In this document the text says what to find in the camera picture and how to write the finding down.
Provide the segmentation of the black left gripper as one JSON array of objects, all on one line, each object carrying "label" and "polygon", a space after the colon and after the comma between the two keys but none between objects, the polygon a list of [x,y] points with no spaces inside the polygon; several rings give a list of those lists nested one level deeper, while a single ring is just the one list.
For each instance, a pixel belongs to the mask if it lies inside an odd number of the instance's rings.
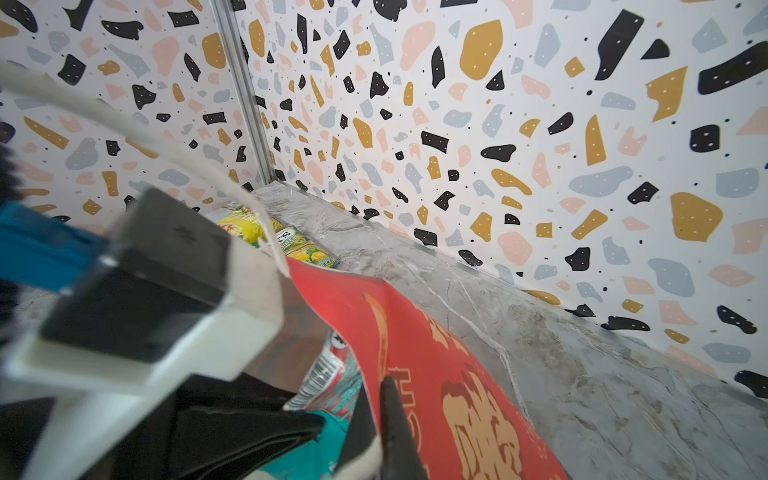
[{"label": "black left gripper", "polygon": [[176,390],[63,392],[1,407],[4,479],[246,479],[317,440],[319,414],[243,374]]}]

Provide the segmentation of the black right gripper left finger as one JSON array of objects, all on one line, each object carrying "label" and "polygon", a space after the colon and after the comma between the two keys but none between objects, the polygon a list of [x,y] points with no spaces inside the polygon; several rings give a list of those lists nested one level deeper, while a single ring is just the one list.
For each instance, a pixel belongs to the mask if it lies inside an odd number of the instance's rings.
[{"label": "black right gripper left finger", "polygon": [[366,388],[360,388],[333,479],[379,479],[381,439]]}]

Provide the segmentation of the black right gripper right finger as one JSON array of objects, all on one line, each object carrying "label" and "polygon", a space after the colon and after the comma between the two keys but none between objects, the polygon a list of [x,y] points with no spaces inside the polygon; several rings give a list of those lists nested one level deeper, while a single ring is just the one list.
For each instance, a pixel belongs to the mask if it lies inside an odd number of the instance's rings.
[{"label": "black right gripper right finger", "polygon": [[427,480],[397,385],[385,377],[380,387],[380,426],[383,460],[381,478]]}]

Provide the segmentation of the teal snack packet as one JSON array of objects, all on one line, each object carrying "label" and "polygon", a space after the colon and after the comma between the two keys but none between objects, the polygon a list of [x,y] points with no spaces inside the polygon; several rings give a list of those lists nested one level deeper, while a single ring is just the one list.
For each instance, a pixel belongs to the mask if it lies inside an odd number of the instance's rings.
[{"label": "teal snack packet", "polygon": [[260,479],[330,479],[336,470],[362,384],[351,347],[330,333],[297,395],[286,411],[304,411],[325,420],[314,440],[280,456],[258,470]]}]

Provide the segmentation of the red paper bag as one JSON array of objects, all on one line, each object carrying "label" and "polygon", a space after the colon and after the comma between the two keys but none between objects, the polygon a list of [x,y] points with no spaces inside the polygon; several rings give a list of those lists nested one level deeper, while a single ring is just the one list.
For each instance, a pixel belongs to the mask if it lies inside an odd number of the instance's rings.
[{"label": "red paper bag", "polygon": [[289,267],[328,335],[338,333],[351,347],[377,418],[380,384],[385,377],[395,381],[428,478],[566,477],[554,452],[456,334],[380,278],[297,260]]}]

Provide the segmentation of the yellow green snack packet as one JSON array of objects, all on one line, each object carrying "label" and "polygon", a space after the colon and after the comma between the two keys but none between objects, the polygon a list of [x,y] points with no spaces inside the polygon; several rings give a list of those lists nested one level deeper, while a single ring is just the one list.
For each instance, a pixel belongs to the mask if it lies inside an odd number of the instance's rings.
[{"label": "yellow green snack packet", "polygon": [[217,225],[231,236],[259,247],[268,242],[265,226],[259,217],[248,207],[239,206],[230,211]]}]

